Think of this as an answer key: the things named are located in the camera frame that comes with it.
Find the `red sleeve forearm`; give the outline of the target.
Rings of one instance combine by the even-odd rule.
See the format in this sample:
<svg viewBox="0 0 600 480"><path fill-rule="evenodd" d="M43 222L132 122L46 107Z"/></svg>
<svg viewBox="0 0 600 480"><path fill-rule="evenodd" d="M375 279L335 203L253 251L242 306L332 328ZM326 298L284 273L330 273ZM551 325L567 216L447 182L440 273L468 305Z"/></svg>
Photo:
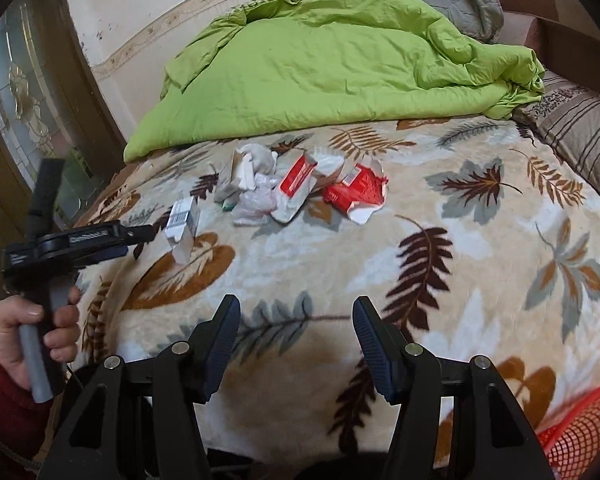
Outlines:
<svg viewBox="0 0 600 480"><path fill-rule="evenodd" d="M0 479L34 479L52 404L35 403L0 364Z"/></svg>

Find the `left hand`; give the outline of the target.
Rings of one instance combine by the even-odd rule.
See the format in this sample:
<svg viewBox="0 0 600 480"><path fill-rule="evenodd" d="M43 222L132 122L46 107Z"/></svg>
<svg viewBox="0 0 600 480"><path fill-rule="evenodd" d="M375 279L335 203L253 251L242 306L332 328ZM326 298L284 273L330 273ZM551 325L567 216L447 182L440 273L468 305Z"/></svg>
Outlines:
<svg viewBox="0 0 600 480"><path fill-rule="evenodd" d="M57 363L71 363L78 354L81 335L78 308L80 299L81 292L76 286L72 286L68 290L67 303L53 315L54 328L42 338L44 347ZM0 301L0 365L9 378L24 390L30 390L31 384L20 327L32 326L33 333L37 335L38 326L44 318L43 307L23 296L10 296Z"/></svg>

